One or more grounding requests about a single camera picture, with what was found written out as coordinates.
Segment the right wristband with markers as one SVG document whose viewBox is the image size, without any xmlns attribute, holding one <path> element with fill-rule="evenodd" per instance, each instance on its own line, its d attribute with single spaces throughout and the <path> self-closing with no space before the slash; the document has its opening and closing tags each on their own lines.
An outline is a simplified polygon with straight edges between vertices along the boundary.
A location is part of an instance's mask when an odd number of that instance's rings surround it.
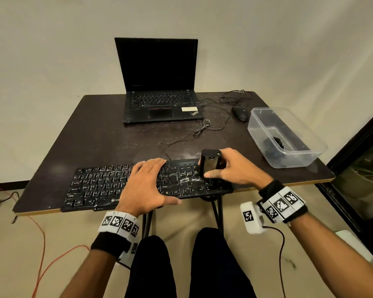
<svg viewBox="0 0 373 298">
<path fill-rule="evenodd" d="M 289 223 L 306 214 L 305 201 L 291 188 L 279 180 L 273 180 L 259 191 L 261 200 L 257 202 L 259 211 L 272 223 Z"/>
</svg>

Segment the black baseboard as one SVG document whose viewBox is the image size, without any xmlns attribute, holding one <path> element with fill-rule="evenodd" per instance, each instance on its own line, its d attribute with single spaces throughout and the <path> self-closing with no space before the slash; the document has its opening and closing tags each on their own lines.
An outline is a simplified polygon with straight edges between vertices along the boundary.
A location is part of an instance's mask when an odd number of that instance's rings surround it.
<svg viewBox="0 0 373 298">
<path fill-rule="evenodd" d="M 30 180 L 0 183 L 0 191 L 12 191 L 25 189 Z"/>
</svg>

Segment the person's right leg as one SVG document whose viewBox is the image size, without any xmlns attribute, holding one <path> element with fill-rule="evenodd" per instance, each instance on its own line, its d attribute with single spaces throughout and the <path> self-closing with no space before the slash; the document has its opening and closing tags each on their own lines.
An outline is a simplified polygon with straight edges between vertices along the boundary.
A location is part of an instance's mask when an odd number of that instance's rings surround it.
<svg viewBox="0 0 373 298">
<path fill-rule="evenodd" d="M 223 234 L 201 229 L 191 258 L 189 298 L 257 298 Z"/>
</svg>

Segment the black table legs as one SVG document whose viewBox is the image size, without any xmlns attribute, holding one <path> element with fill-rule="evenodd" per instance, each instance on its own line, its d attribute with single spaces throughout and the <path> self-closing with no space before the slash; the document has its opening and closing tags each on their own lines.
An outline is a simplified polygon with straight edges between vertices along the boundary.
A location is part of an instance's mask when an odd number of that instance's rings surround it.
<svg viewBox="0 0 373 298">
<path fill-rule="evenodd" d="M 203 195 L 199 196 L 199 198 L 205 202 L 211 203 L 217 228 L 222 235 L 224 235 L 223 195 Z M 153 214 L 154 210 L 150 211 L 148 214 L 144 214 L 142 217 L 142 239 L 149 236 Z"/>
</svg>

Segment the black computer keyboard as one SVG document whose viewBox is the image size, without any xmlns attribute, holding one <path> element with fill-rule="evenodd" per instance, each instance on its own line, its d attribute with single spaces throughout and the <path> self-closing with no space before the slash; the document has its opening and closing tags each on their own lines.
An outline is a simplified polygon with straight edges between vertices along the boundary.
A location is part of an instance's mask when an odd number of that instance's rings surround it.
<svg viewBox="0 0 373 298">
<path fill-rule="evenodd" d="M 75 171 L 61 212 L 114 210 L 134 164 L 79 168 Z M 230 182 L 199 176 L 198 159 L 170 160 L 160 169 L 157 189 L 180 199 L 233 193 Z"/>
</svg>

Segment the left wristband with markers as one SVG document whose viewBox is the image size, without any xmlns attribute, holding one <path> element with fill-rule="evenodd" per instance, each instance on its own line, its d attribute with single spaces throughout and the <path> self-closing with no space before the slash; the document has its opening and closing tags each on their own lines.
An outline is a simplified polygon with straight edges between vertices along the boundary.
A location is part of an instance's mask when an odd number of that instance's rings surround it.
<svg viewBox="0 0 373 298">
<path fill-rule="evenodd" d="M 140 222 L 137 217 L 121 211 L 108 211 L 91 245 L 92 250 L 101 250 L 117 260 L 122 252 L 128 251 L 131 240 L 139 236 Z"/>
</svg>

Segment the black glass door frame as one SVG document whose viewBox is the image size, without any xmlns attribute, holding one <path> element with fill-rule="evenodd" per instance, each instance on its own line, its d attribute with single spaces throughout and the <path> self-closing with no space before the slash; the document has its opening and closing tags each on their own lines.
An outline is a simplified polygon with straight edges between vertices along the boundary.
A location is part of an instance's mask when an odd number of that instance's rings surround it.
<svg viewBox="0 0 373 298">
<path fill-rule="evenodd" d="M 317 188 L 373 255 L 373 117 L 327 167 L 336 178 Z"/>
</svg>

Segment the person's right hand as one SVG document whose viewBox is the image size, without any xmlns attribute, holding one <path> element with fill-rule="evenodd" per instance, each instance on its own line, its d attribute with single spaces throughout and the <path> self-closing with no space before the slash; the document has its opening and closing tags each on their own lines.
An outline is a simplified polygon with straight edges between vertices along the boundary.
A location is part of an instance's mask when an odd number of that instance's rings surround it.
<svg viewBox="0 0 373 298">
<path fill-rule="evenodd" d="M 232 148 L 221 149 L 222 160 L 225 168 L 229 170 L 228 179 L 225 181 L 239 185 L 253 185 L 261 190 L 269 185 L 274 179 L 245 158 L 240 152 Z"/>
</svg>

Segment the black computer mouse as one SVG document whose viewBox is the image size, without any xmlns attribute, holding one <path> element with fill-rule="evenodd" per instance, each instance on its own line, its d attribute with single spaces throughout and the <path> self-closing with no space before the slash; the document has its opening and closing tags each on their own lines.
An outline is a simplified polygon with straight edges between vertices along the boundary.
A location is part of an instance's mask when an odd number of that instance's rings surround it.
<svg viewBox="0 0 373 298">
<path fill-rule="evenodd" d="M 232 106 L 232 114 L 234 115 L 234 117 L 241 121 L 241 122 L 248 122 L 249 121 L 249 117 L 250 117 L 250 114 L 249 114 L 249 111 L 246 107 L 243 107 L 243 106 Z"/>
</svg>

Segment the white box on floor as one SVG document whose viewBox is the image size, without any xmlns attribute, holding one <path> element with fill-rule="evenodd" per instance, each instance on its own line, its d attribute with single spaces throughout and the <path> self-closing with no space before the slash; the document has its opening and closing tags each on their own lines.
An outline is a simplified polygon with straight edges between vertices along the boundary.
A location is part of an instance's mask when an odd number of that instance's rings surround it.
<svg viewBox="0 0 373 298">
<path fill-rule="evenodd" d="M 360 254 L 368 262 L 373 261 L 372 253 L 367 249 L 365 245 L 350 231 L 339 230 L 335 234 L 350 245 L 358 254 Z"/>
</svg>

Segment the black laptop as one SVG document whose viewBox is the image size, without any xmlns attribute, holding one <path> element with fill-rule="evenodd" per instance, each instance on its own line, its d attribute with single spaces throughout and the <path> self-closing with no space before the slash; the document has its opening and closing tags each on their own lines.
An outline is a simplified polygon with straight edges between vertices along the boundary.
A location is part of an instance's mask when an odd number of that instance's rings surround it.
<svg viewBox="0 0 373 298">
<path fill-rule="evenodd" d="M 204 119 L 194 91 L 198 39 L 114 41 L 126 89 L 123 124 Z"/>
</svg>

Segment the person's right forearm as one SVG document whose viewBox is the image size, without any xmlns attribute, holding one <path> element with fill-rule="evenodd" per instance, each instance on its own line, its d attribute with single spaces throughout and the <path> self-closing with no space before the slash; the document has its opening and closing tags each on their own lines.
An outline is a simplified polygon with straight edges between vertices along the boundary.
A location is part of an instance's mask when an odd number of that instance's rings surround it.
<svg viewBox="0 0 373 298">
<path fill-rule="evenodd" d="M 373 298 L 373 266 L 310 213 L 290 230 L 336 298 Z"/>
</svg>

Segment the black handheld device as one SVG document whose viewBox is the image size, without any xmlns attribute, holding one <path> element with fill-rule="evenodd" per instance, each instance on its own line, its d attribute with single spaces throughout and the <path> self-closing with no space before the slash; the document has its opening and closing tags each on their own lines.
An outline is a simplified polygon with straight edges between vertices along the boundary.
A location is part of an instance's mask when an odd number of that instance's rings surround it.
<svg viewBox="0 0 373 298">
<path fill-rule="evenodd" d="M 214 178 L 206 178 L 204 174 L 212 170 L 219 170 L 224 168 L 224 163 L 222 160 L 222 152 L 219 149 L 203 149 L 201 152 L 199 164 L 198 164 L 198 173 L 199 177 L 203 179 L 206 185 L 211 187 L 218 186 L 218 180 Z"/>
</svg>

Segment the clear plastic container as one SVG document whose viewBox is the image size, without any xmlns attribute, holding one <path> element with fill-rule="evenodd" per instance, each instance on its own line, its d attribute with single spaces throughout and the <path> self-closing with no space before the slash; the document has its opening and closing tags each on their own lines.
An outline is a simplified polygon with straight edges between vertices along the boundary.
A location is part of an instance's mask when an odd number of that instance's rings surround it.
<svg viewBox="0 0 373 298">
<path fill-rule="evenodd" d="M 292 110 L 284 107 L 253 108 L 247 127 L 255 144 L 276 169 L 306 167 L 328 149 L 328 145 Z M 264 155 L 266 138 L 281 139 L 286 156 L 269 158 Z"/>
</svg>

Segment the black object in container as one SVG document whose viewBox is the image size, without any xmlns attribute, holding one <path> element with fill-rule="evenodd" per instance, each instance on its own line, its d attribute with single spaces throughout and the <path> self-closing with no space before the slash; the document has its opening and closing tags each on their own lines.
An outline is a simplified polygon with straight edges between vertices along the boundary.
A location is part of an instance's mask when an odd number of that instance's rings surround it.
<svg viewBox="0 0 373 298">
<path fill-rule="evenodd" d="M 263 141 L 264 145 L 264 155 L 269 158 L 283 158 L 286 156 L 284 152 L 284 145 L 280 138 L 272 137 L 273 141 L 270 138 L 266 138 Z"/>
</svg>

